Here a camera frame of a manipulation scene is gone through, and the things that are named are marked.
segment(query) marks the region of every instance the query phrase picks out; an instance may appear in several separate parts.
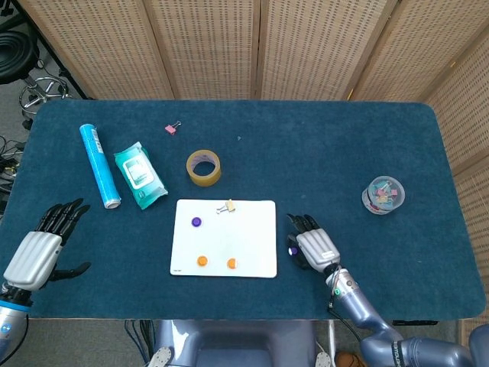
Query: orange magnet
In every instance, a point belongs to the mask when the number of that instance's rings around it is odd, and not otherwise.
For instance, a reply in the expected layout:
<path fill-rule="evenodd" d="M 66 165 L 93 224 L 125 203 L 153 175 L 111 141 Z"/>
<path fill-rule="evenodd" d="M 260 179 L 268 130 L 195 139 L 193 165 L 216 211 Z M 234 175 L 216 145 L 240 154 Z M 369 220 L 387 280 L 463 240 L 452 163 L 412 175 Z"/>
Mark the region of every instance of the orange magnet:
<path fill-rule="evenodd" d="M 199 266 L 206 266 L 207 265 L 207 257 L 206 256 L 199 256 L 197 258 L 197 264 L 199 264 Z"/>
<path fill-rule="evenodd" d="M 230 258 L 228 260 L 228 268 L 236 269 L 236 259 L 235 258 Z"/>

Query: blue tube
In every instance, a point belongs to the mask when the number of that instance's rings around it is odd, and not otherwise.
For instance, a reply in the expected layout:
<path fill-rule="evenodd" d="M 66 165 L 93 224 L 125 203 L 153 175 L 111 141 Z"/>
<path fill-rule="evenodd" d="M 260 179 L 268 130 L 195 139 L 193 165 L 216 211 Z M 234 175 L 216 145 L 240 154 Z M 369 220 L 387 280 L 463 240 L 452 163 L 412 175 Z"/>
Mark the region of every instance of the blue tube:
<path fill-rule="evenodd" d="M 121 197 L 115 188 L 114 179 L 112 178 L 104 151 L 100 145 L 96 127 L 91 124 L 81 125 L 79 132 L 82 135 L 83 144 L 89 156 L 104 207 L 106 209 L 117 208 L 121 204 Z"/>

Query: small purple object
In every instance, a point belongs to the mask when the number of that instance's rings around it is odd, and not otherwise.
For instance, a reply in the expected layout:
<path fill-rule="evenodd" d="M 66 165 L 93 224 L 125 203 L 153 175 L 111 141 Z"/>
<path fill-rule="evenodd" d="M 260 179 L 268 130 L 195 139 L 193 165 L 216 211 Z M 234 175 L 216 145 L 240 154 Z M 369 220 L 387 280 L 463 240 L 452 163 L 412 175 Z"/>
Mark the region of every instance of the small purple object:
<path fill-rule="evenodd" d="M 196 216 L 194 219 L 192 219 L 192 226 L 198 227 L 202 224 L 202 220 Z"/>

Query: whiteboard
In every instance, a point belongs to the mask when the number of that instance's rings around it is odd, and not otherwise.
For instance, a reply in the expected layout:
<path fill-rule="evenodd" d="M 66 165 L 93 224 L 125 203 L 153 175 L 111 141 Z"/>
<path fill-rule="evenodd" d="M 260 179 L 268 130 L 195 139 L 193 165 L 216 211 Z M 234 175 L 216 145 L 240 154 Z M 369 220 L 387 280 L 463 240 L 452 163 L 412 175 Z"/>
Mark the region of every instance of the whiteboard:
<path fill-rule="evenodd" d="M 172 275 L 274 278 L 277 276 L 275 203 L 233 200 L 234 212 L 216 210 L 227 200 L 178 200 L 171 252 Z M 194 218 L 200 226 L 193 226 Z M 205 266 L 198 264 L 204 256 Z M 228 266 L 235 259 L 235 268 Z"/>

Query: tape roll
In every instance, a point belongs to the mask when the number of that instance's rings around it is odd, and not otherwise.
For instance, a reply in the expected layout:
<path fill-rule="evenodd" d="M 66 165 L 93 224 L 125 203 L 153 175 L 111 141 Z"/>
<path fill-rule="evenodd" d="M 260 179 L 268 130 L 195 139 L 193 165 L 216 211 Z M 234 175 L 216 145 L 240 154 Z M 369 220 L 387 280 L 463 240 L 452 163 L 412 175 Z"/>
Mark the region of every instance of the tape roll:
<path fill-rule="evenodd" d="M 209 162 L 214 164 L 214 170 L 205 176 L 196 174 L 196 165 L 201 162 Z M 221 162 L 219 157 L 213 151 L 202 149 L 200 151 L 194 151 L 189 159 L 186 160 L 186 171 L 189 173 L 190 179 L 197 186 L 207 187 L 215 184 L 221 177 Z"/>

